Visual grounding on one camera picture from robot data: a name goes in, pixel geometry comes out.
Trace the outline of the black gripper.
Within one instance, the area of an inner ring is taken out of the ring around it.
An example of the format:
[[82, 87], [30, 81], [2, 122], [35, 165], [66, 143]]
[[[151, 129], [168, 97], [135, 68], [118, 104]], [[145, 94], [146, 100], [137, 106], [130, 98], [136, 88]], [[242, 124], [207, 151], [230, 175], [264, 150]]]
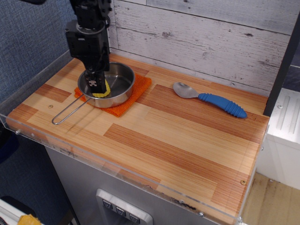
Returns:
[[67, 23], [65, 34], [71, 56], [84, 64], [84, 77], [90, 92], [105, 93], [107, 89], [104, 71], [108, 71], [110, 67], [106, 27], [101, 25], [98, 30], [89, 30], [72, 20]]

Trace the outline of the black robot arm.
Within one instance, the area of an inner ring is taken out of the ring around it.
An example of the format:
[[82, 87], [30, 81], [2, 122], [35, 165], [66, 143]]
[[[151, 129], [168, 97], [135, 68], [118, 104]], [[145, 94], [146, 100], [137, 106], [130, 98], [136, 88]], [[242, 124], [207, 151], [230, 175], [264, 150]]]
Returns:
[[72, 0], [76, 19], [67, 23], [65, 34], [70, 54], [85, 67], [84, 79], [91, 94], [103, 98], [110, 93], [104, 73], [109, 70], [110, 0]]

